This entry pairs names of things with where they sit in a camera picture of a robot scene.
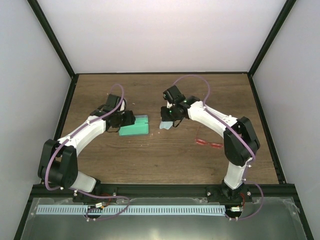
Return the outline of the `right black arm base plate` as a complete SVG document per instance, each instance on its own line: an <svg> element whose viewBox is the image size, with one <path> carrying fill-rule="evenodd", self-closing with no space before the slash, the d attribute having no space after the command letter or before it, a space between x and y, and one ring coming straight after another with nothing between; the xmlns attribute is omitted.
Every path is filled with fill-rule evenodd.
<svg viewBox="0 0 320 240"><path fill-rule="evenodd" d="M223 184L209 185L205 189L209 202L219 202L220 204L240 203L243 200L247 203L252 202L252 197L247 194L249 189L242 184L237 189L230 189Z"/></svg>

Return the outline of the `teal glasses case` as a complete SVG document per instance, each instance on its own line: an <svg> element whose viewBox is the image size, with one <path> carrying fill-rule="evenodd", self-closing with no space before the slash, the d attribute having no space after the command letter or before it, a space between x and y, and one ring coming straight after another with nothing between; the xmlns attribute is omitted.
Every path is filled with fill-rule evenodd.
<svg viewBox="0 0 320 240"><path fill-rule="evenodd" d="M121 137L147 135L149 133L149 118L147 115L136 115L133 125L121 127L118 134Z"/></svg>

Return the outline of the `black aluminium frame rail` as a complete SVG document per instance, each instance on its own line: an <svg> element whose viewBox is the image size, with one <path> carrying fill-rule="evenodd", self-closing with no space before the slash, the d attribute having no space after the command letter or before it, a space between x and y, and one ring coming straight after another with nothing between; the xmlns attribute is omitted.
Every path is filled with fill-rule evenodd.
<svg viewBox="0 0 320 240"><path fill-rule="evenodd" d="M126 196L133 198L148 197L195 197L206 198L206 188L214 184L100 184L91 193ZM250 196L260 197L261 193L254 184L246 184ZM260 184L265 197L288 197L297 195L294 184ZM69 189L53 190L46 189L44 184L33 185L30 198L48 197L72 197L73 191Z"/></svg>

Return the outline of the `red transparent sunglasses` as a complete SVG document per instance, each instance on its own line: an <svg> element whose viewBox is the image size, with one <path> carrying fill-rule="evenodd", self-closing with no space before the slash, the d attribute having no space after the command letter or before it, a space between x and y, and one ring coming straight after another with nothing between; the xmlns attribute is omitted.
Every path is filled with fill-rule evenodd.
<svg viewBox="0 0 320 240"><path fill-rule="evenodd" d="M212 148L221 149L224 147L222 143L214 143L214 142L208 142L206 140L196 138L195 143L201 146L210 146Z"/></svg>

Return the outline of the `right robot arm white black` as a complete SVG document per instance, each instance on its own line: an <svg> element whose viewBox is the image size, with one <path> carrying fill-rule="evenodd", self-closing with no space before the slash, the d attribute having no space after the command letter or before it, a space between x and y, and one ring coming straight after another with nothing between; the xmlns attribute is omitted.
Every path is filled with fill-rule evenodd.
<svg viewBox="0 0 320 240"><path fill-rule="evenodd" d="M260 141L247 117L223 114L195 96L185 97L176 85L163 92L166 106L161 107L161 122L171 122L176 128L184 119L198 122L223 138L228 160L226 175L221 183L223 198L229 202L240 196L247 169L256 159Z"/></svg>

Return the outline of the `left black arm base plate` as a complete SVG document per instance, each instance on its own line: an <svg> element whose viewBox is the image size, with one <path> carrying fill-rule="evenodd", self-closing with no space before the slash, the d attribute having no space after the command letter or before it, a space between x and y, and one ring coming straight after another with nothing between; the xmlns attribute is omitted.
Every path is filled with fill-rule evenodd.
<svg viewBox="0 0 320 240"><path fill-rule="evenodd" d="M98 202L115 202L118 196L109 195L107 193L85 192L75 188L69 188L73 191L74 203L98 203Z"/></svg>

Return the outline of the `metal front plate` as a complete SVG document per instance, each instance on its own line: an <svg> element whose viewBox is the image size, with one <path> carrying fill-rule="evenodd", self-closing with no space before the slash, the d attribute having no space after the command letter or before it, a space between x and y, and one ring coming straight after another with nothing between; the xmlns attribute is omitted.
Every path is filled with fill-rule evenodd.
<svg viewBox="0 0 320 240"><path fill-rule="evenodd" d="M71 199L34 199L25 223L23 240L305 240L299 210L291 198L258 197L245 204L242 218L229 220L208 215L38 215L39 205L93 205ZM109 206L215 205L197 198L120 199Z"/></svg>

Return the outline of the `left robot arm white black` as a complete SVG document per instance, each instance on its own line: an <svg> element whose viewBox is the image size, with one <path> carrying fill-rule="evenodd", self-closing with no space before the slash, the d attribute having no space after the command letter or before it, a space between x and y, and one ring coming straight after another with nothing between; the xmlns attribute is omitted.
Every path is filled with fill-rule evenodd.
<svg viewBox="0 0 320 240"><path fill-rule="evenodd" d="M135 123L135 116L127 110L127 102L121 96L109 94L105 104L90 113L79 127L58 140L47 140L42 148L37 175L45 184L55 189L73 189L84 192L89 201L97 202L102 196L98 180L78 169L78 156L96 137L110 128L119 130Z"/></svg>

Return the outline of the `light blue cleaning cloth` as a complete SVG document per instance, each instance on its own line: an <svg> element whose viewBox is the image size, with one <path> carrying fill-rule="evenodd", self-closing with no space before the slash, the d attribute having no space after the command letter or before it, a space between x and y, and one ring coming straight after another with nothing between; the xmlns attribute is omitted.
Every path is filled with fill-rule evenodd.
<svg viewBox="0 0 320 240"><path fill-rule="evenodd" d="M159 124L159 129L169 130L173 126L172 121L161 121Z"/></svg>

